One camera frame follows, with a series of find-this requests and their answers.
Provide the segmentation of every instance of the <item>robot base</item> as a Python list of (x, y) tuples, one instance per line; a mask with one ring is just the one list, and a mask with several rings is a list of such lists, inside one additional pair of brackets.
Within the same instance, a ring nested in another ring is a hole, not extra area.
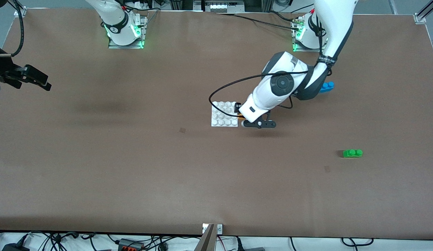
[[(296, 19), (293, 19), (291, 22), (291, 27), (298, 28), (299, 30), (292, 30), (291, 31), (291, 38), (292, 38), (292, 49), (293, 51), (304, 51), (304, 52), (319, 52), (320, 48), (309, 48), (307, 46), (304, 46), (302, 41), (309, 44), (319, 44), (319, 38), (314, 34), (312, 30), (310, 30), (308, 27), (308, 16), (310, 13), (306, 14), (305, 16), (299, 16)], [(327, 37), (323, 39), (323, 46), (322, 49), (325, 49), (327, 42)]]
[(134, 42), (132, 42), (129, 45), (120, 46), (114, 43), (109, 34), (109, 42), (108, 42), (108, 49), (143, 49), (145, 45), (145, 35), (147, 33), (147, 22), (148, 19), (146, 16), (140, 16), (139, 14), (136, 15), (136, 18), (138, 19), (140, 17), (140, 24), (138, 25), (139, 28), (134, 27), (135, 33), (140, 33), (140, 37), (138, 37)]

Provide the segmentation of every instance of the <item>white lego plate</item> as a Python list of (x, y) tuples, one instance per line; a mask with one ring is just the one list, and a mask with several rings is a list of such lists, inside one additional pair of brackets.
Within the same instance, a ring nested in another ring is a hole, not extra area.
[[(236, 113), (233, 112), (235, 102), (213, 101), (213, 104), (228, 114), (236, 115)], [(211, 125), (212, 127), (238, 127), (238, 118), (234, 116), (227, 116), (212, 106)]]

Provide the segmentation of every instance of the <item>mounting plate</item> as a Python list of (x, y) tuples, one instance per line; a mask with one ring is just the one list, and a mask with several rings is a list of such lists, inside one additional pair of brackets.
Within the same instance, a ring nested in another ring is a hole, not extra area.
[[(204, 233), (206, 231), (208, 226), (209, 226), (209, 224), (207, 224), (207, 223), (202, 224), (202, 233)], [(223, 235), (223, 224), (217, 224), (216, 230), (217, 230), (217, 232), (216, 232), (217, 235)]]

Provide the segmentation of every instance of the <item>power adapter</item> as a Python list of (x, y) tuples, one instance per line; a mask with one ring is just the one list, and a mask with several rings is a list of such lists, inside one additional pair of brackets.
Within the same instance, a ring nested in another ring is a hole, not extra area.
[(2, 248), (2, 251), (30, 251), (30, 249), (16, 243), (9, 243)]
[(2, 248), (2, 251), (30, 251), (30, 249), (24, 247), (24, 241), (28, 234), (24, 235), (18, 243), (9, 243)]

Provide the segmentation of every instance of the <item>metal bracket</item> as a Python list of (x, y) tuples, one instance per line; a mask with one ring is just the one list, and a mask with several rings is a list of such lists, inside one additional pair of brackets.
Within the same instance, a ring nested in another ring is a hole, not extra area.
[(416, 24), (425, 24), (426, 17), (433, 12), (433, 0), (428, 2), (418, 13), (413, 15)]
[(415, 13), (413, 15), (413, 20), (415, 21), (415, 24), (426, 24), (426, 19), (425, 18), (419, 20), (418, 13)]
[[(24, 17), (25, 14), (27, 13), (27, 7), (22, 5), (19, 1), (17, 1), (18, 3), (18, 8), (21, 10), (21, 16)], [(15, 11), (15, 13), (13, 14), (15, 17), (19, 17), (18, 12)]]
[[(202, 224), (202, 233), (205, 233), (208, 226), (209, 226), (209, 224), (206, 224), (206, 223)], [(218, 234), (218, 235), (223, 234), (223, 224), (218, 224), (216, 226), (216, 234)]]

